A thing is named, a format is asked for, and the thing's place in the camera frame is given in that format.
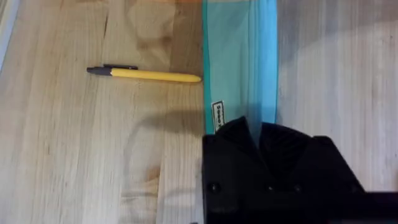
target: label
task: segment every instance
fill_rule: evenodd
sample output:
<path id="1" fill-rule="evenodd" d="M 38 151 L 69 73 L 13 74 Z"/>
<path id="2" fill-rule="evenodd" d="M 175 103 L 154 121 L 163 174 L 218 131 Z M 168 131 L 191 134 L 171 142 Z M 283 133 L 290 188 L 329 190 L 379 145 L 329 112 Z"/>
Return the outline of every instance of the label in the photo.
<path id="1" fill-rule="evenodd" d="M 212 103 L 211 109 L 213 110 L 214 130 L 218 131 L 225 124 L 224 102 Z"/>

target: black machine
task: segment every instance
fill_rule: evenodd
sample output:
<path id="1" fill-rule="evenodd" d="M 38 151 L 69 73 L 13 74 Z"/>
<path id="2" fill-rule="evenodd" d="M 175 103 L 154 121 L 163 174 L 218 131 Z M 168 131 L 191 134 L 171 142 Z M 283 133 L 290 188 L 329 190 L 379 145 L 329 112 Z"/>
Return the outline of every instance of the black machine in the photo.
<path id="1" fill-rule="evenodd" d="M 202 169 L 206 224 L 398 220 L 398 194 L 365 192 L 328 137 L 263 123 L 257 147 L 239 118 L 203 137 Z"/>

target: pen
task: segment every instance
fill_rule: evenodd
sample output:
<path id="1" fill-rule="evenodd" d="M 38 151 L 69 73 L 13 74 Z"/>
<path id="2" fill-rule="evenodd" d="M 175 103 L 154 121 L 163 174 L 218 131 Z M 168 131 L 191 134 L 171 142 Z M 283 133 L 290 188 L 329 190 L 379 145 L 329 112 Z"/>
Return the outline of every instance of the pen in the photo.
<path id="1" fill-rule="evenodd" d="M 172 82 L 197 83 L 201 78 L 196 75 L 169 72 L 151 72 L 138 70 L 136 66 L 128 65 L 109 65 L 103 67 L 87 68 L 87 72 L 95 75 L 105 75 L 112 77 L 142 78 L 150 80 L 163 80 Z"/>

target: pen clip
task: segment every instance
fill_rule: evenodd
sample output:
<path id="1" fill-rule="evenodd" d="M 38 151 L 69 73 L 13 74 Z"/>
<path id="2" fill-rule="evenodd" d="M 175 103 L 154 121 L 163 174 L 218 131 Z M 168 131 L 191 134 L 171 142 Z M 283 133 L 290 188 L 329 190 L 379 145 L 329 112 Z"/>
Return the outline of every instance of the pen clip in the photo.
<path id="1" fill-rule="evenodd" d="M 104 68 L 124 68 L 130 70 L 138 70 L 137 66 L 134 65 L 111 65 L 111 64 L 104 64 Z"/>

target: teal plastic bag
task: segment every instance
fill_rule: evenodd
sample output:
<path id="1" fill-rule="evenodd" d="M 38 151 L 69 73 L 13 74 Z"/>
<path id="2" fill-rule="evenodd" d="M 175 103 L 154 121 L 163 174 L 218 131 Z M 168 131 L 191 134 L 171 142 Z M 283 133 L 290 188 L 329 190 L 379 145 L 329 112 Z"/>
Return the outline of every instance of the teal plastic bag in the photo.
<path id="1" fill-rule="evenodd" d="M 205 0 L 203 30 L 206 133 L 245 116 L 258 137 L 276 120 L 276 0 Z"/>

